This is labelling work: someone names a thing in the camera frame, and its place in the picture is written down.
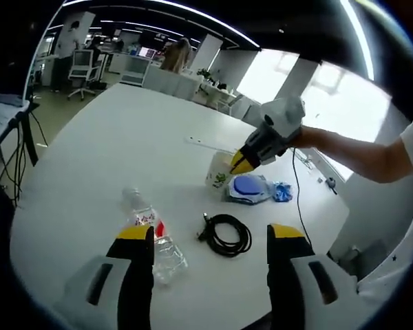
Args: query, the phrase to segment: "ceiling light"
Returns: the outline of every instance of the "ceiling light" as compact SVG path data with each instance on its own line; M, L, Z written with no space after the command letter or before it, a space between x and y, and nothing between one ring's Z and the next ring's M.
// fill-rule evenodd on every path
M215 61L215 60L216 60L216 58L218 57L219 53L220 53L220 49L218 49L218 51L215 53L215 55L214 55L213 60L211 61L211 63L209 63L209 66L208 66L207 71L209 71L209 70L210 70L210 68L213 66L214 61Z
M196 9L193 9L193 8L190 8L190 7L186 7L185 5L180 5L179 3L174 3L174 2L165 1L165 0L148 0L148 1L164 3L164 4L166 4L166 5L178 7L178 8L181 8L181 9L185 9L185 10L188 10L188 11L193 12L193 13L195 13L195 14L198 14L198 15L200 15L200 16L206 17L206 18L212 20L213 22L216 22L217 24L220 24L221 26L226 27L228 30L230 30L230 31L238 34L238 35L241 36L243 39L249 41L249 42L252 43L254 46L260 48L260 46L259 46L255 41L253 41L252 39L250 39L249 37L247 37L246 35L244 35L244 34L241 33L240 31L236 30L234 27L231 27L230 25L228 25L228 24L226 24L226 23L224 23L224 22L222 22L222 21L219 21L218 19L216 19L216 18L214 18L214 17L212 17L212 16L209 16L209 15L203 13L203 12L200 12L199 10L196 10Z
M153 32L153 33L156 33L156 34L161 34L161 35L163 35L163 36L169 36L168 34L165 34L164 32L161 32L161 31L155 31L155 30L150 30L150 29L146 29L146 28L144 28L144 27L138 27L137 28L138 30L140 30L140 31L150 31L150 32Z
M359 46L361 47L364 61L366 62L367 75L370 80L374 80L372 55L370 53L370 48L367 44L367 39L366 35L364 34L363 27L361 26L357 14L355 14L355 11L353 10L353 7L350 4L349 0L340 0L340 2L344 10L346 11L347 16L350 19L353 29L355 30L355 34L358 37Z
M70 1L70 2L64 3L63 7L67 7L67 6L70 6L70 5L74 5L75 3L84 2L84 1L90 1L90 0L73 0L73 1Z
M52 26L52 27L49 27L48 30L53 30L53 29L56 29L56 28L61 28L62 26L63 26L63 24L61 24L61 25L56 25L56 26Z
M360 5L369 9L369 11L371 11L373 14L379 17L383 17L386 23L388 23L390 27L396 31L396 33L394 34L396 38L400 40L402 44L405 46L405 48L408 49L409 52L413 54L413 41L411 40L407 32L398 24L398 22L395 20L394 17L389 15L388 12L386 12L383 8L381 8L376 3L373 3L368 0L357 0L357 2Z
M177 19L183 19L183 20L185 21L185 19L184 19L183 17L176 16L176 15L170 14L170 13L168 13L168 12L161 12L160 10L154 10L154 9L148 9L147 11L148 11L148 12L158 12L159 14L163 14L163 15L175 17L175 18L177 18Z
M137 26L144 26L144 27L146 27L146 28L152 28L152 29L162 30L162 31L165 31L165 32L170 32L170 33L175 34L175 35L177 35L177 36L184 36L184 35L181 34L181 33L177 33L177 32L171 31L171 30L162 29L161 27L156 27L156 26L152 26L152 25L132 23L132 22L124 22L124 23L126 23L126 24L132 24L132 25L137 25Z
M230 38L225 38L227 41L229 41L230 43L234 44L234 46L239 46L237 43L235 43L234 41L232 41Z
M197 26L200 26L202 29L205 29L205 30L207 30L207 31L210 31L211 33L214 33L214 34L218 35L219 37L223 38L223 36L222 36L220 33L217 33L216 31L214 31L214 30L212 30L212 29L210 29L210 28L208 28L208 27L206 27L206 26L203 26L202 24L199 24L199 23L190 21L189 19L187 19L187 22L189 22L189 23L191 23L191 24L194 24L194 25L197 25Z
M138 30L129 30L129 29L123 29L123 31L130 31L130 32L136 32L136 33L142 33L142 31L138 31Z

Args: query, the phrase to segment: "human arm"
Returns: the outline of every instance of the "human arm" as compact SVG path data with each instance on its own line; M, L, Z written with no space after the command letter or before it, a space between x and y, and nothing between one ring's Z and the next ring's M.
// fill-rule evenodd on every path
M74 30L73 32L73 36L74 36L74 49L79 50L80 49L80 42L78 40L78 33L76 32L76 30Z
M303 126L301 134L291 145L314 147L361 176L379 183L395 182L413 173L413 165L401 138L384 146Z

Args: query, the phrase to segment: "black cable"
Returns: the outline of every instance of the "black cable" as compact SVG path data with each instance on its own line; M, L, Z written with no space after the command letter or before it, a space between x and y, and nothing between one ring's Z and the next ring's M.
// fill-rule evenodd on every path
M23 181L23 175L25 174L25 169L26 169L26 149L24 143L21 146L21 154L23 154L23 170L21 170L21 164L19 164L19 189L18 189L18 200L20 200L20 193L22 192L21 190L21 182Z
M20 150L20 126L17 125L17 150L15 152L15 167L14 167L14 205L17 206L17 178L19 177L18 165L19 165L19 150Z
M17 184L15 182L15 180L11 178L11 176L8 172L8 165L6 164L5 158L3 157L3 153L1 151L0 151L0 158L1 158L1 161L3 162L3 169L6 173L6 176L8 177L9 181L11 181L13 184Z
M209 219L204 213L204 220L206 225L203 232L198 236L198 240L201 242L206 241L215 253L228 258L233 258L241 253L248 252L251 248L253 244L251 232L248 227L232 215L219 214ZM230 243L222 240L217 232L215 232L215 226L220 223L227 223L230 226L233 226L239 235L239 241Z
M17 201L20 199L20 187L21 187L21 178L23 177L22 173L21 173L21 160L23 159L23 155L25 155L26 157L26 152L25 152L25 144L24 141L21 143L21 149L20 149L20 156L19 158L15 159L16 161L18 161L18 170L17 170L17 177L15 178L15 180L18 180L18 189L17 189Z
M303 219L302 219L302 217L301 217L301 210L300 210L300 184L298 183L297 170L295 170L295 149L296 149L296 148L294 148L294 151L293 151L293 154L292 154L292 167L293 167L293 169L294 169L295 179L297 180L297 188L298 188L298 189L297 189L297 190L298 190L298 191L297 191L297 207L298 207L298 214L299 214L299 216L300 216L301 225L303 226L304 233L306 234L306 238L307 238L308 241L309 241L310 248L312 248L312 242L310 241L308 232L306 231L306 227L304 226Z
M41 128L41 124L40 124L39 120L35 117L35 115L34 115L33 112L30 112L30 114L31 114L32 117L35 119L36 124L39 126L40 133L41 133L41 136L43 137L44 143L46 144L46 146L49 146L49 144L47 144L47 141L46 141L46 138L45 138L45 136L44 136L44 132L43 132L43 129Z

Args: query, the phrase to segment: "white table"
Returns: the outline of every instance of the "white table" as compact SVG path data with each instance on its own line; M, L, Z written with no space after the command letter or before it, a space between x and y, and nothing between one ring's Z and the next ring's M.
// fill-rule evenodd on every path
M74 272L106 254L125 224L119 204L130 186L152 202L189 263L169 288L153 289L152 329L238 330L269 312L266 225L301 228L295 199L257 206L217 201L204 186L215 151L185 142L191 136L238 148L253 129L146 89L117 84L103 92L58 134L23 186L10 253L29 293L51 308ZM300 161L296 167L306 229L316 253L326 253L348 209ZM289 152L256 173L295 188ZM237 217L250 228L253 247L230 260L198 243L203 212Z

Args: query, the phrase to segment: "human hand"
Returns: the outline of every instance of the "human hand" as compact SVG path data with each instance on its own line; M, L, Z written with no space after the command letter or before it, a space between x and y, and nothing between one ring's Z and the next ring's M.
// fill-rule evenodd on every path
M288 144L288 148L312 148L315 146L316 129L312 127L302 126L300 133L294 137ZM277 156L282 156L286 149L280 151Z

